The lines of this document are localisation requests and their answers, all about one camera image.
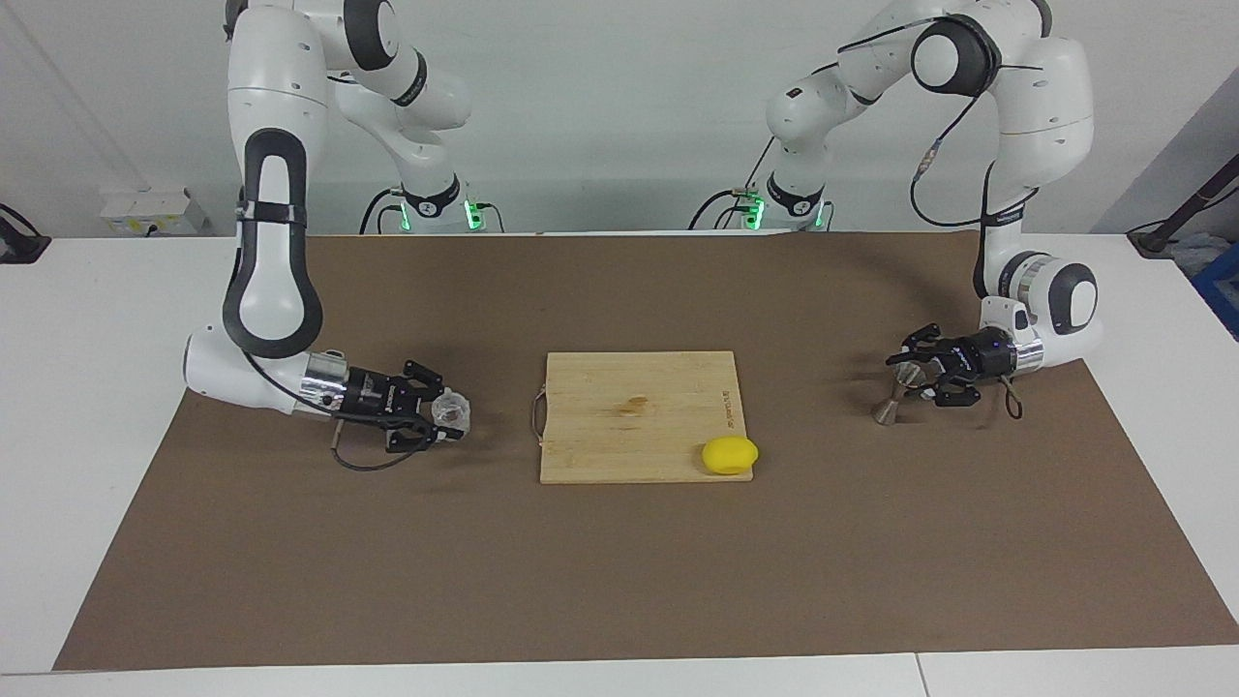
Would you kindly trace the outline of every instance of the wall socket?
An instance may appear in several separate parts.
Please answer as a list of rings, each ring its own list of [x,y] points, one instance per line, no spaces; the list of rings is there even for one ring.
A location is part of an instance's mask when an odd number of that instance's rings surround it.
[[[104,193],[99,217],[114,233],[135,236],[202,235],[211,224],[185,189]]]

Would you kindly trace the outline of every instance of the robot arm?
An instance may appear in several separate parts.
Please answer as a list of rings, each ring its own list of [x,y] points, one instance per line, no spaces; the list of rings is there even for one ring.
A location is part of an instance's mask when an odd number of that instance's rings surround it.
[[[1070,363],[1100,340],[1093,272],[1027,250],[1021,239],[1027,201],[1079,165],[1093,142],[1084,51],[1075,41],[1051,37],[1051,26],[1043,0],[896,0],[839,50],[838,63],[793,84],[767,108],[783,147],[761,192],[763,223],[805,229],[820,219],[830,130],[864,113],[904,76],[938,94],[974,102],[994,95],[999,154],[986,176],[983,214],[973,220],[981,225],[974,285],[984,300],[983,331],[942,338],[937,327],[926,327],[892,357],[892,364],[934,364],[938,390],[916,392],[937,396],[942,406],[974,404],[978,381]],[[940,145],[939,139],[927,152],[913,186]],[[1005,337],[1001,345],[990,345],[996,334]],[[968,348],[983,344],[985,352]],[[1004,360],[995,360],[994,348]]]
[[[237,264],[223,321],[190,337],[186,384],[243,407],[379,427],[393,453],[461,438],[419,413],[445,394],[432,371],[409,361],[389,378],[307,353],[322,305],[306,269],[305,203],[323,146],[328,71],[353,71],[369,103],[387,105],[377,111],[396,119],[401,109],[427,126],[463,124],[467,95],[401,46],[387,0],[229,0],[227,15],[228,114],[244,178]]]
[[[434,132],[462,125],[467,109],[436,119],[439,114],[427,118],[414,109],[416,102],[401,108],[361,84],[336,83],[335,90],[344,118],[369,132],[395,161],[405,214],[414,232],[458,233],[484,227],[447,147]],[[463,87],[455,94],[453,100],[467,106]]]

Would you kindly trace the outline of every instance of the lemon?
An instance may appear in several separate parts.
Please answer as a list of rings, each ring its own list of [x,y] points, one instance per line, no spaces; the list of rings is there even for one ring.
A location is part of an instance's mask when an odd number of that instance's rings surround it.
[[[737,475],[753,469],[757,446],[742,436],[715,438],[701,449],[701,462],[714,474]]]

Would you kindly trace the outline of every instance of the black cable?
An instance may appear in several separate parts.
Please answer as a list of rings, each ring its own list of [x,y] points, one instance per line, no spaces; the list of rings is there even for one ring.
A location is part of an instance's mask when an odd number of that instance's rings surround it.
[[[985,210],[990,208],[990,176],[994,173],[994,165],[999,163],[997,160],[992,160],[990,166],[985,167],[985,178],[981,181],[981,215],[985,215]],[[985,286],[985,241],[986,233],[985,225],[981,225],[981,233],[978,235],[976,244],[976,264],[973,265],[973,291],[983,301],[990,295],[989,288]]]
[[[352,470],[354,473],[377,473],[377,472],[392,469],[392,468],[399,465],[400,463],[404,463],[409,458],[411,458],[411,457],[414,457],[414,456],[418,454],[418,452],[414,451],[413,453],[405,453],[404,456],[400,456],[399,458],[396,458],[394,461],[390,461],[388,463],[383,463],[382,465],[374,465],[374,467],[359,467],[359,465],[354,465],[354,464],[349,463],[348,461],[346,461],[344,458],[342,458],[341,454],[339,454],[339,433],[341,433],[341,431],[343,431],[343,425],[344,423],[370,425],[370,426],[378,425],[384,431],[399,428],[401,426],[401,423],[396,422],[396,421],[393,421],[390,418],[383,418],[383,417],[367,417],[367,416],[363,416],[363,415],[339,415],[337,412],[332,412],[331,410],[327,410],[326,407],[322,407],[321,405],[315,405],[313,402],[311,402],[311,401],[301,397],[300,395],[294,394],[287,387],[284,387],[282,385],[280,385],[279,383],[276,383],[275,379],[273,379],[270,375],[266,374],[266,371],[263,370],[263,366],[258,365],[258,361],[254,360],[254,357],[252,357],[249,354],[243,354],[243,355],[245,357],[245,361],[249,363],[250,368],[254,369],[254,373],[256,373],[259,376],[261,376],[261,379],[265,380],[268,384],[270,384],[271,387],[279,390],[285,396],[291,397],[297,404],[304,405],[304,406],[306,406],[306,407],[309,407],[309,409],[311,409],[311,410],[313,410],[316,412],[320,412],[322,415],[326,415],[326,416],[332,417],[335,420],[338,420],[341,422],[341,425],[338,425],[336,427],[336,436],[332,439],[332,446],[331,446],[331,457],[332,457],[332,459],[336,461],[336,463],[339,467],[342,467],[342,468],[344,468],[347,470]]]
[[[498,215],[499,218],[499,232],[503,234],[508,233],[507,225],[503,224],[503,212],[499,210],[498,206],[496,206],[494,203],[478,203],[477,207],[481,210],[494,210],[494,214]]]
[[[413,453],[405,453],[404,456],[400,456],[394,461],[388,461],[382,465],[369,465],[369,467],[354,465],[353,463],[349,463],[343,458],[343,456],[339,454],[339,435],[343,432],[343,430],[344,430],[343,423],[336,427],[336,436],[331,441],[331,457],[336,461],[337,465],[344,468],[346,470],[351,470],[354,473],[378,473],[383,470],[389,470],[418,454],[418,451],[414,451]]]
[[[823,69],[829,69],[829,68],[833,68],[834,66],[826,66]],[[773,146],[774,146],[774,136],[772,135],[771,139],[766,142],[766,149],[762,150],[762,155],[760,157],[757,157],[757,163],[753,165],[753,171],[748,172],[748,178],[745,180],[745,188],[746,189],[751,189],[753,187],[753,183],[756,183],[755,180],[757,178],[757,170],[762,168],[762,162],[766,161],[766,156],[771,154],[771,147],[773,147]],[[740,202],[740,196],[736,196],[735,198],[736,198],[736,202],[738,203]],[[735,214],[735,212],[736,212],[735,208],[732,208],[731,210],[727,212],[727,222],[724,223],[724,227],[731,225],[731,215]],[[719,224],[715,223],[714,227],[715,227],[715,229],[717,229]]]
[[[1007,376],[999,379],[1002,386],[1006,387],[1006,409],[1007,416],[1015,421],[1023,420],[1023,400],[1015,391],[1015,385],[1012,380]]]
[[[508,234],[508,227],[503,224],[503,210],[501,210],[494,203],[487,203],[487,208],[494,210],[494,215],[499,218],[499,232],[502,234]]]
[[[366,207],[366,214],[362,215],[362,227],[357,229],[357,234],[366,234],[366,228],[370,224],[370,215],[374,214],[374,208],[378,208],[379,202],[383,201],[383,198],[387,198],[388,196],[394,196],[390,188],[384,188],[383,191],[378,192],[374,196],[374,198],[370,201],[370,204]]]
[[[845,43],[845,45],[843,45],[843,46],[839,47],[839,52],[843,53],[845,51],[851,51],[852,48],[859,48],[859,47],[861,47],[861,46],[864,46],[866,43],[871,43],[873,41],[877,41],[878,38],[885,38],[887,36],[891,36],[892,33],[898,33],[898,32],[901,32],[901,31],[903,31],[906,28],[912,28],[914,26],[927,25],[927,24],[937,21],[937,20],[938,20],[938,17],[929,17],[929,19],[918,20],[918,21],[914,21],[914,22],[911,22],[911,24],[906,24],[903,26],[897,26],[895,28],[888,28],[888,30],[886,30],[883,32],[875,33],[873,36],[870,36],[869,38],[861,38],[860,41],[852,41],[851,43]]]
[[[927,223],[929,223],[932,225],[935,225],[935,227],[965,227],[965,225],[976,224],[976,223],[981,222],[980,217],[976,217],[976,218],[973,218],[973,219],[969,219],[969,220],[949,222],[949,223],[948,222],[942,222],[942,220],[935,220],[935,219],[930,218],[929,215],[927,215],[924,213],[924,210],[921,209],[921,203],[917,201],[917,184],[921,182],[921,177],[923,177],[926,175],[926,172],[929,171],[929,167],[933,166],[933,161],[938,156],[938,150],[942,147],[943,140],[945,140],[947,136],[950,135],[952,131],[954,131],[955,128],[960,123],[963,123],[964,116],[966,116],[968,113],[973,110],[973,106],[976,106],[976,103],[980,100],[980,98],[981,97],[979,94],[976,97],[973,97],[968,102],[968,105],[964,106],[964,109],[961,111],[959,111],[958,116],[955,116],[955,120],[950,121],[950,125],[948,125],[947,129],[942,131],[942,135],[939,135],[937,139],[934,139],[933,145],[929,146],[928,150],[926,150],[926,156],[921,160],[921,166],[917,167],[917,173],[913,175],[913,177],[912,177],[912,184],[908,187],[908,198],[912,201],[912,209],[916,210],[917,215],[919,215],[921,219],[923,219],[924,222],[927,222]]]
[[[322,405],[315,405],[313,402],[306,400],[305,397],[280,385],[279,381],[276,381],[274,378],[268,375],[265,370],[263,370],[263,366],[258,365],[258,361],[254,360],[254,357],[249,354],[242,354],[242,355],[245,357],[245,361],[249,363],[250,368],[254,369],[254,373],[256,373],[263,380],[270,384],[271,387],[279,390],[281,394],[284,394],[284,396],[291,397],[299,405],[309,407],[321,415],[326,415],[328,417],[348,423],[372,425],[372,426],[379,425],[383,428],[399,428],[404,423],[404,421],[396,417],[369,417],[366,415],[341,415],[338,412],[332,412],[331,410],[323,407]]]
[[[400,206],[393,204],[383,208],[382,210],[379,210],[379,222],[378,222],[379,234],[383,234],[383,213],[400,213],[400,218],[401,219],[404,218],[404,208]]]
[[[1201,209],[1199,209],[1199,210],[1197,212],[1197,214],[1201,214],[1201,213],[1203,213],[1204,210],[1208,210],[1209,208],[1213,208],[1213,207],[1217,207],[1217,206],[1220,206],[1222,203],[1224,203],[1224,202],[1227,201],[1227,198],[1230,198],[1230,197],[1232,197],[1232,196],[1234,196],[1235,193],[1239,193],[1239,186],[1235,186],[1234,188],[1232,188],[1232,189],[1230,189],[1230,192],[1229,192],[1229,193],[1227,193],[1225,196],[1222,196],[1220,198],[1214,198],[1213,201],[1211,201],[1211,202],[1209,202],[1209,204],[1208,204],[1208,206],[1204,206],[1204,207],[1202,207],[1202,208],[1201,208]],[[1163,223],[1167,223],[1167,222],[1170,222],[1170,218],[1162,218],[1162,219],[1160,219],[1160,220],[1154,220],[1154,222],[1151,222],[1151,223],[1145,223],[1145,224],[1142,224],[1142,225],[1140,225],[1140,227],[1134,227],[1134,228],[1129,229],[1127,232],[1125,232],[1125,233],[1123,233],[1123,234],[1131,234],[1132,232],[1140,232],[1141,229],[1145,229],[1146,227],[1154,227],[1154,225],[1158,225],[1158,224],[1163,224]]]
[[[747,206],[732,206],[727,208],[726,210],[719,213],[719,219],[714,220],[714,229],[719,229],[719,225],[722,224],[724,215],[727,217],[727,224],[731,224],[731,215],[736,213],[747,213],[747,212],[748,212]]]
[[[14,210],[12,208],[5,206],[4,203],[0,203],[0,210],[9,213],[12,217],[12,219],[30,228],[30,232],[32,232],[35,236],[43,236],[43,233],[38,232],[38,228],[35,227],[35,223],[27,220],[26,215],[19,213],[17,210]]]
[[[710,208],[710,206],[714,206],[717,201],[721,201],[721,199],[726,198],[727,196],[732,196],[732,192],[731,192],[730,188],[727,188],[725,191],[720,191],[720,192],[715,193],[714,196],[706,198],[706,202],[701,203],[701,207],[698,208],[696,214],[693,215],[693,222],[689,223],[689,229],[696,229],[698,220],[701,219],[701,215],[705,214],[705,212]]]
[[[823,206],[830,206],[830,219],[826,220],[826,229],[823,230],[823,232],[830,232],[830,227],[835,224],[835,202],[826,201],[823,203]]]

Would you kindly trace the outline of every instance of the brown tabletop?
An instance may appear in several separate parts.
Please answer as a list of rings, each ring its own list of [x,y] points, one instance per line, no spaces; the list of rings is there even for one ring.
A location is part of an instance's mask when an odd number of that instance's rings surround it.
[[[1239,643],[1083,364],[1022,380],[1022,422],[992,390],[870,420],[906,333],[975,328],[975,244],[312,239],[316,348],[442,373],[473,433],[353,474],[330,425],[187,396],[56,667]],[[548,353],[714,350],[736,355],[753,483],[538,484]],[[378,441],[346,431],[357,461]]]

